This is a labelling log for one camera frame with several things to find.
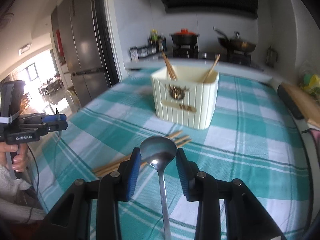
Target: spoon handle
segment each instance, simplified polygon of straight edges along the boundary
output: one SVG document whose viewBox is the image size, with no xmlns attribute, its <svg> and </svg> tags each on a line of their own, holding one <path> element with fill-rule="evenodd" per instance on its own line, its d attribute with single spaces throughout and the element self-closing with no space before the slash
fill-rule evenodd
<svg viewBox="0 0 320 240">
<path fill-rule="evenodd" d="M 158 171 L 158 175 L 159 175 L 159 183 L 160 183 L 160 197 L 161 197 L 162 216 L 163 216 L 163 225 L 164 225 L 164 239 L 171 240 L 167 196 L 165 193 L 165 185 L 164 185 L 164 171 Z"/>
</svg>

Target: wok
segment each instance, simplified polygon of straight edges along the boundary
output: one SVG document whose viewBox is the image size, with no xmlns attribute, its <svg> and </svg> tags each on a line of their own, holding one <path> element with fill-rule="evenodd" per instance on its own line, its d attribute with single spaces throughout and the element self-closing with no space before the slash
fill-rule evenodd
<svg viewBox="0 0 320 240">
<path fill-rule="evenodd" d="M 239 32 L 235 32 L 235 38 L 229 39 L 224 32 L 220 31 L 216 27 L 213 27 L 213 29 L 224 37 L 218 38 L 218 41 L 220 45 L 222 47 L 225 47 L 226 49 L 250 53 L 253 52 L 256 48 L 256 44 L 240 39 Z"/>
</svg>

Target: orange pot lid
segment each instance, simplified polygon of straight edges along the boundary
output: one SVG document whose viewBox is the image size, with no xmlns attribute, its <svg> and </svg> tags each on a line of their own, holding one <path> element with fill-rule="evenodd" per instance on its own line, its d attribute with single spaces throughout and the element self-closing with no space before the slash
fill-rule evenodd
<svg viewBox="0 0 320 240">
<path fill-rule="evenodd" d="M 195 33 L 188 31 L 188 29 L 181 29 L 180 32 L 175 33 L 175 34 L 177 34 L 177 35 L 196 35 Z"/>
</svg>

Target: window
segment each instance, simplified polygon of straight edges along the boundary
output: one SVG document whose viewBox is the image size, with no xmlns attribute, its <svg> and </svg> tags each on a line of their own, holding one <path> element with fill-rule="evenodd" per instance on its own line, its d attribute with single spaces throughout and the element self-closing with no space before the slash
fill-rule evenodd
<svg viewBox="0 0 320 240">
<path fill-rule="evenodd" d="M 32 65 L 26 67 L 25 69 L 21 70 L 19 73 L 21 79 L 23 79 L 26 83 L 29 83 L 36 78 L 38 78 L 38 72 L 36 69 L 36 65 L 33 63 Z"/>
<path fill-rule="evenodd" d="M 19 72 L 19 79 L 26 82 L 24 93 L 29 92 L 31 95 L 31 91 L 37 91 L 38 88 L 41 87 L 38 71 L 34 63 Z"/>
</svg>

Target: gas stove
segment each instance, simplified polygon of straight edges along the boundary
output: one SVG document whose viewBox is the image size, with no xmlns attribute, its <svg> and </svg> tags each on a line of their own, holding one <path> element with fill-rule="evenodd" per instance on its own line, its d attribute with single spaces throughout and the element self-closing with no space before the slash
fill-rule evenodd
<svg viewBox="0 0 320 240">
<path fill-rule="evenodd" d="M 199 58 L 198 45 L 195 46 L 179 46 L 172 48 L 173 57 L 180 58 Z"/>
<path fill-rule="evenodd" d="M 180 46 L 173 47 L 172 56 L 174 58 L 199 58 L 215 60 L 218 53 L 199 52 L 198 46 Z M 220 54 L 220 61 L 233 64 L 251 66 L 251 55 L 241 52 L 228 51 L 227 54 Z"/>
</svg>

